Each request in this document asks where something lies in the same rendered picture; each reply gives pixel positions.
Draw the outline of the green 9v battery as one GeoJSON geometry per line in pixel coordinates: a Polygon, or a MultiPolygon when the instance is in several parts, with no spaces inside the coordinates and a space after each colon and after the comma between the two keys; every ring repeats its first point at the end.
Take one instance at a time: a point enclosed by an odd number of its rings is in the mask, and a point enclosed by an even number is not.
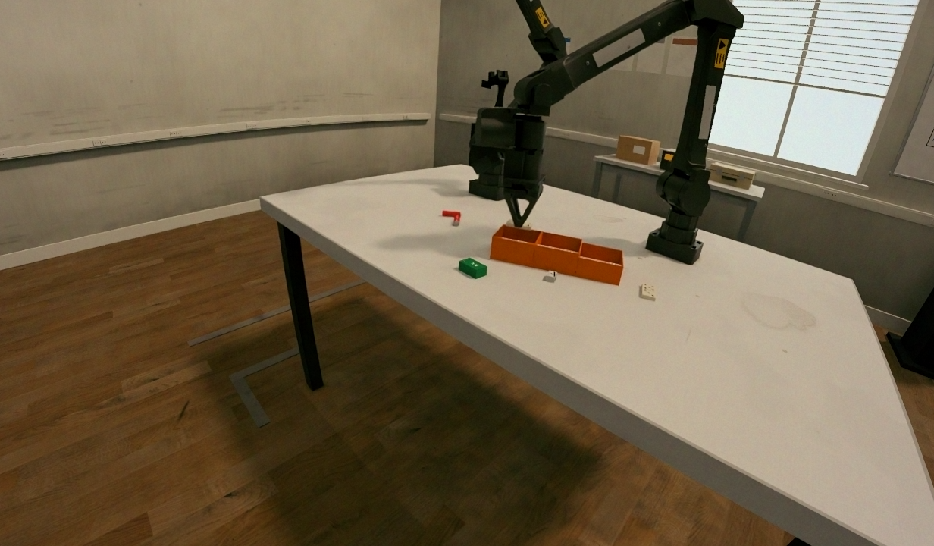
{"type": "Polygon", "coordinates": [[[487,266],[481,264],[480,262],[476,262],[476,260],[472,258],[460,260],[460,262],[458,262],[458,270],[475,279],[487,275],[487,266]]]}

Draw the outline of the orange open-top bin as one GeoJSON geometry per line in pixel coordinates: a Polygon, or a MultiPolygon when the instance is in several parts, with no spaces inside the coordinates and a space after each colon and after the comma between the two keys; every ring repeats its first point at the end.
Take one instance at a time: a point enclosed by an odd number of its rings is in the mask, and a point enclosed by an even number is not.
{"type": "Polygon", "coordinates": [[[624,269],[622,251],[581,243],[582,239],[575,237],[521,231],[503,224],[492,236],[489,259],[619,286],[624,269]]]}

